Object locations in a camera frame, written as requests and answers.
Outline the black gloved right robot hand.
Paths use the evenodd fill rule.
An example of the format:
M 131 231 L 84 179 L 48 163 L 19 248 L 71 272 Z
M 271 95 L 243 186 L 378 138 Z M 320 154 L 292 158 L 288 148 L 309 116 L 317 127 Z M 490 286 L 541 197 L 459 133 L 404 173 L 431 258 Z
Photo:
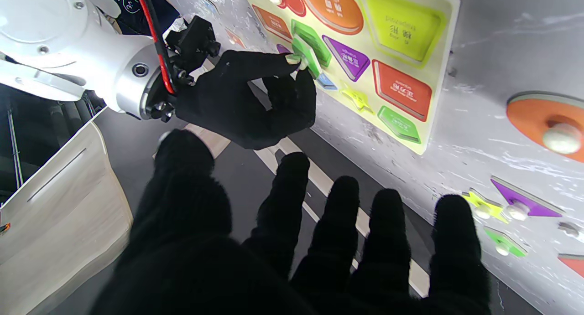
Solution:
M 317 91 L 291 53 L 225 51 L 196 84 L 177 93 L 176 116 L 261 150 L 313 126 Z

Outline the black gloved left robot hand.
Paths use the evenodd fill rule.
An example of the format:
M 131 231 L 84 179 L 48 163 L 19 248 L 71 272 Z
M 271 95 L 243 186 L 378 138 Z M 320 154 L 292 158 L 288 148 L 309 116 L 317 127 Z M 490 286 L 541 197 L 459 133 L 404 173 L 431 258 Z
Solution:
M 409 293 L 411 249 L 400 194 L 374 197 L 362 259 L 359 184 L 338 178 L 308 253 L 290 275 L 300 233 L 309 159 L 283 157 L 256 227 L 231 238 L 231 203 L 214 158 L 192 132 L 159 145 L 129 242 L 92 315 L 489 315 L 490 276 L 469 203 L 444 195 L 435 207 L 430 287 Z

